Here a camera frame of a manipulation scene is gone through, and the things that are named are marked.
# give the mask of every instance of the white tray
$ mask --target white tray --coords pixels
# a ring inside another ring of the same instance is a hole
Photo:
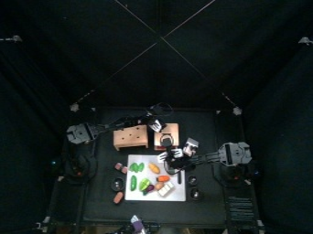
[[[141,163],[145,164],[145,169],[142,172],[132,172],[130,166],[133,163],[138,165]],[[154,163],[161,168],[161,173],[157,175],[150,171],[149,164]],[[148,178],[150,182],[157,184],[157,177],[161,175],[168,175],[164,169],[164,164],[158,163],[157,155],[141,155],[141,154],[130,154],[129,155],[129,172],[126,179],[126,200],[142,200],[142,201],[187,201],[187,186],[185,186],[185,171],[181,171],[181,184],[179,183],[179,174],[169,175],[172,177],[170,182],[175,185],[175,189],[162,197],[157,190],[149,192],[144,195],[144,192],[140,191],[140,183],[144,178]],[[137,189],[132,191],[132,176],[137,177]]]

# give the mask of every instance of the black wall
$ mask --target black wall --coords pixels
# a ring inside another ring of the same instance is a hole
[[[2,229],[46,215],[69,106],[244,109],[276,233],[312,229],[311,0],[0,2]]]
[[[263,163],[261,211],[276,233],[312,233],[313,50],[304,46],[247,109],[247,136]]]

